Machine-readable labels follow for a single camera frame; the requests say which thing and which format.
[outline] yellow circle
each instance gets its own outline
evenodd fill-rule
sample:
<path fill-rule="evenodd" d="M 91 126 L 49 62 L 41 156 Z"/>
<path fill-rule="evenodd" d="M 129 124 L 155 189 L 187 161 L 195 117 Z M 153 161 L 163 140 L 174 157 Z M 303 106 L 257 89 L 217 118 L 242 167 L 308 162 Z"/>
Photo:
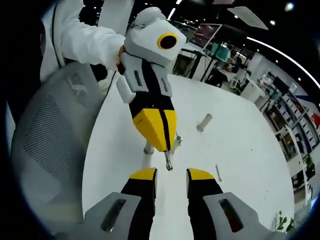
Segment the yellow circle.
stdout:
<path fill-rule="evenodd" d="M 162 41 L 164 38 L 166 38 L 166 37 L 174 37 L 174 38 L 175 38 L 175 44 L 174 44 L 173 46 L 169 47 L 169 48 L 163 48 L 163 47 L 161 46 L 161 41 Z M 167 33 L 162 34 L 162 35 L 158 38 L 158 40 L 157 40 L 156 43 L 157 43 L 157 45 L 158 45 L 158 47 L 159 47 L 160 49 L 162 49 L 162 50 L 169 50 L 169 49 L 173 48 L 173 47 L 177 44 L 177 42 L 178 42 L 178 37 L 177 37 L 177 35 L 174 34 L 173 32 L 167 32 Z"/>

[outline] mesh chair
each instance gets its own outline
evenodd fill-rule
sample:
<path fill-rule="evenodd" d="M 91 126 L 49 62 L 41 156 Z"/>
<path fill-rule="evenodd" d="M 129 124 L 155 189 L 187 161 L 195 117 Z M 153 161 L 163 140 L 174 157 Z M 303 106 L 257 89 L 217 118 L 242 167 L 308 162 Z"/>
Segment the mesh chair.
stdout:
<path fill-rule="evenodd" d="M 103 99 L 90 65 L 72 62 L 43 83 L 16 126 L 13 167 L 30 208 L 52 234 L 83 221 L 83 168 Z"/>

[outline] desk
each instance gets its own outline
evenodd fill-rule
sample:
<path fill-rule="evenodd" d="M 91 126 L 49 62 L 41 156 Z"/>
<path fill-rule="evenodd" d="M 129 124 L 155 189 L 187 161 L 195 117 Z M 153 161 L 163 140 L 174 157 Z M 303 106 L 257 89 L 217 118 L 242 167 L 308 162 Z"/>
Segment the desk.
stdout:
<path fill-rule="evenodd" d="M 199 55 L 197 56 L 195 53 L 187 52 L 184 50 L 194 51 L 197 52 Z M 211 57 L 206 55 L 200 47 L 189 42 L 183 46 L 182 50 L 180 51 L 180 54 L 190 59 L 193 59 L 193 61 L 191 61 L 191 68 L 189 69 L 189 73 L 186 75 L 186 77 L 196 81 L 200 81 L 211 61 Z M 176 61 L 177 58 L 174 61 L 172 61 L 170 66 L 167 67 L 169 73 L 173 72 Z"/>
<path fill-rule="evenodd" d="M 156 214 L 151 240 L 193 240 L 188 216 L 187 168 L 218 176 L 224 192 L 232 192 L 256 210 L 271 229 L 280 210 L 294 216 L 292 181 L 282 149 L 263 115 L 251 102 L 208 84 L 169 75 L 177 133 L 183 142 L 167 171 L 165 156 L 155 150 Z M 196 125 L 212 114 L 203 132 Z M 96 119 L 82 180 L 83 213 L 111 192 L 120 192 L 129 176 L 144 165 L 146 140 L 136 130 L 129 106 L 113 85 Z"/>
<path fill-rule="evenodd" d="M 241 97 L 255 103 L 260 97 L 264 98 L 266 96 L 266 93 L 254 81 L 249 77 L 246 79 L 248 79 L 249 83 L 242 91 Z"/>

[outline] ceiling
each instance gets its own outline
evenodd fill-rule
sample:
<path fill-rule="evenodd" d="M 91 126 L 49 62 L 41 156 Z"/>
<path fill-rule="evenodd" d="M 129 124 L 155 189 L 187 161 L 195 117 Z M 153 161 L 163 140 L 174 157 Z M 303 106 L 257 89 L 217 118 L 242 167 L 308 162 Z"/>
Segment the ceiling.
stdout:
<path fill-rule="evenodd" d="M 285 11 L 288 2 L 294 3 L 294 9 L 291 11 Z M 84 3 L 98 6 L 94 11 L 99 11 L 103 0 L 84 0 Z M 250 27 L 239 18 L 235 18 L 227 8 L 237 6 L 249 8 L 269 30 Z M 264 42 L 288 55 L 320 83 L 320 55 L 317 51 L 317 44 L 318 49 L 320 45 L 320 17 L 318 17 L 316 6 L 312 7 L 310 1 L 235 0 L 233 5 L 215 5 L 213 0 L 182 0 L 177 5 L 176 0 L 135 0 L 129 22 L 132 22 L 140 11 L 148 7 L 159 7 L 166 17 L 169 16 L 173 8 L 176 8 L 171 20 L 182 23 L 185 20 L 193 21 L 193 23 L 189 22 L 189 25 L 196 28 L 202 23 L 226 24 L 236 27 L 245 31 L 249 37 Z M 275 21 L 275 25 L 270 24 L 271 20 Z M 245 48 L 251 52 L 259 49 L 261 54 L 277 64 L 292 78 L 296 80 L 300 78 L 301 87 L 319 107 L 320 90 L 311 78 L 295 64 L 274 50 L 247 40 L 245 37 L 230 40 L 237 47 L 243 47 L 245 44 Z"/>

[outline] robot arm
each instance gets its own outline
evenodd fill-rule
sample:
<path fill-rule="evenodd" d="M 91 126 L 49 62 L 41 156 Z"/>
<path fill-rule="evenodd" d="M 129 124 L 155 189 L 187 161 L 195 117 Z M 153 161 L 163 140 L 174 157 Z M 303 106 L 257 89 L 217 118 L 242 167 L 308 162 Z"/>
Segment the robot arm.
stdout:
<path fill-rule="evenodd" d="M 126 52 L 118 67 L 123 76 L 116 85 L 134 125 L 159 152 L 173 147 L 177 124 L 166 66 L 185 42 L 157 7 L 138 14 L 124 41 Z"/>

